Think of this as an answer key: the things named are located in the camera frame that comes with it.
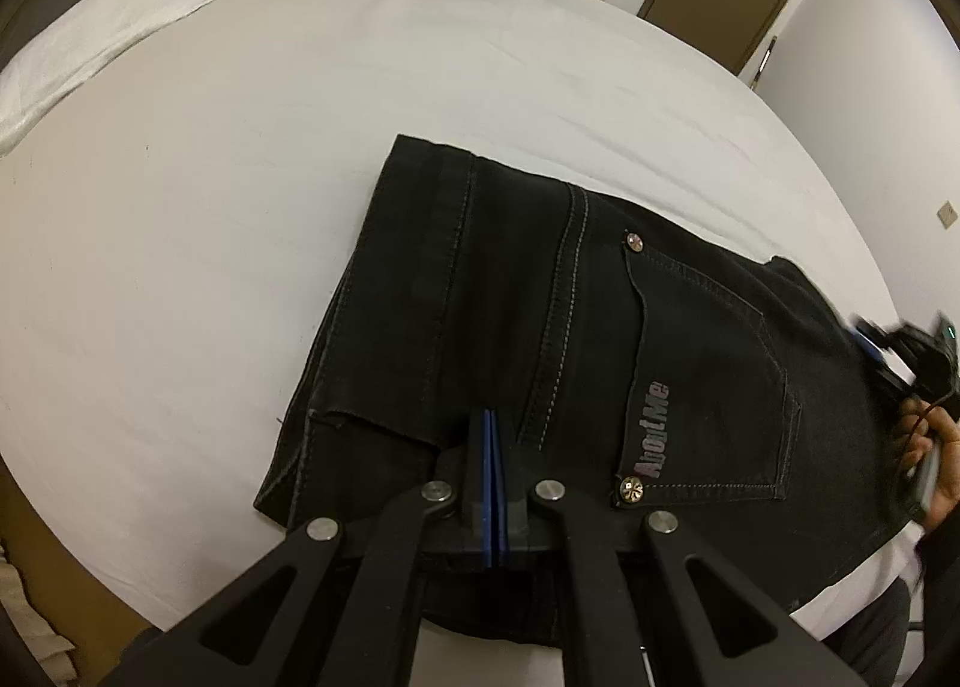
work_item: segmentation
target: bed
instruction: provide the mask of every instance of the bed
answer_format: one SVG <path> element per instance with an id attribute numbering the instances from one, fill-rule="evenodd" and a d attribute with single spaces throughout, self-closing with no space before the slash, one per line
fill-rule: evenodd
<path id="1" fill-rule="evenodd" d="M 251 502 L 398 133 L 628 198 L 755 260 L 785 255 L 842 316 L 896 321 L 776 115 L 603 2 L 200 4 L 88 50 L 102 62 L 61 72 L 76 82 L 0 157 L 0 454 L 65 546 L 161 628 L 282 537 Z M 62 48 L 69 23 L 41 37 Z M 918 536 L 795 618 L 837 628 Z M 448 683 L 450 663 L 463 685 L 562 683 L 558 652 L 424 628 L 412 683 Z"/>

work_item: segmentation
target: human hand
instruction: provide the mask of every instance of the human hand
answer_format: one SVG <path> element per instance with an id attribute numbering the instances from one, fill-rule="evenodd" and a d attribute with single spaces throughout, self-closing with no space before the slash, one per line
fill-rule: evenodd
<path id="1" fill-rule="evenodd" d="M 928 434 L 931 429 L 939 434 L 943 443 L 937 487 L 933 492 L 930 510 L 923 520 L 923 528 L 927 532 L 936 529 L 960 502 L 960 427 L 939 406 L 920 421 L 929 407 L 930 403 L 917 397 L 904 400 L 901 403 L 901 418 L 894 427 L 894 434 L 898 436 L 896 447 L 902 455 L 901 471 L 904 472 L 919 464 L 933 448 L 933 441 Z"/>

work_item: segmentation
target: wall socket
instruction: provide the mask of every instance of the wall socket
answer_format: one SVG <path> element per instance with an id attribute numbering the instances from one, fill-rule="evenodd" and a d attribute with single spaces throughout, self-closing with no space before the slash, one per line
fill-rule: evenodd
<path id="1" fill-rule="evenodd" d="M 944 225 L 944 229 L 948 230 L 950 224 L 957 221 L 957 211 L 954 211 L 950 201 L 947 200 L 944 202 L 943 207 L 937 211 L 937 217 L 940 219 L 940 223 Z"/>

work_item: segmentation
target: silver bolt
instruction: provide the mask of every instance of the silver bolt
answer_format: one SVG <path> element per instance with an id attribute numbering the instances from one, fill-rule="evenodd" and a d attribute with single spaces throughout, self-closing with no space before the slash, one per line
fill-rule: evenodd
<path id="1" fill-rule="evenodd" d="M 643 481 L 636 476 L 627 476 L 620 482 L 620 496 L 624 503 L 639 503 L 643 497 Z"/>
<path id="2" fill-rule="evenodd" d="M 669 511 L 654 511 L 647 517 L 647 524 L 650 524 L 650 529 L 662 533 L 674 532 L 680 525 L 677 517 Z"/>
<path id="3" fill-rule="evenodd" d="M 340 525 L 325 516 L 314 519 L 306 526 L 306 534 L 315 541 L 330 541 L 340 531 Z"/>
<path id="4" fill-rule="evenodd" d="M 534 492 L 541 500 L 560 500 L 566 494 L 566 487 L 560 481 L 544 479 L 534 487 Z"/>
<path id="5" fill-rule="evenodd" d="M 444 500 L 449 500 L 452 494 L 453 487 L 446 481 L 427 481 L 421 489 L 422 498 L 430 500 L 430 503 L 443 503 Z"/>

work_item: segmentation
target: brown floor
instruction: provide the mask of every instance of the brown floor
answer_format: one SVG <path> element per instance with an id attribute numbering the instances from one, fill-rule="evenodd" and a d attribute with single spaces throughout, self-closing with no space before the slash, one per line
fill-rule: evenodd
<path id="1" fill-rule="evenodd" d="M 0 462 L 0 540 L 20 570 L 31 605 L 71 652 L 80 685 L 93 687 L 116 665 L 131 638 L 148 626 L 85 570 L 37 516 Z"/>

